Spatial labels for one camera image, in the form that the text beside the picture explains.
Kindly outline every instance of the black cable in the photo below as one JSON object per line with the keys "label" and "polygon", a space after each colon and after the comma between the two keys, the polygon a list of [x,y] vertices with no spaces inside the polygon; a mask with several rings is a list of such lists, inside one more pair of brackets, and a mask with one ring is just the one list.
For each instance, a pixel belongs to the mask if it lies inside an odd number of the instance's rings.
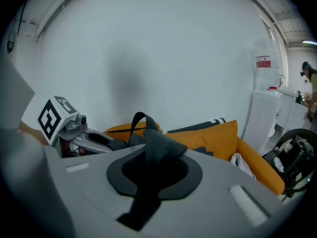
{"label": "black cable", "polygon": [[25,6],[26,6],[26,2],[27,2],[27,0],[24,2],[23,8],[22,8],[22,12],[21,12],[21,15],[20,15],[20,22],[19,22],[18,32],[17,32],[16,35],[19,35],[21,21],[22,21],[22,16],[23,16],[23,12],[24,12],[24,9],[25,9]]}

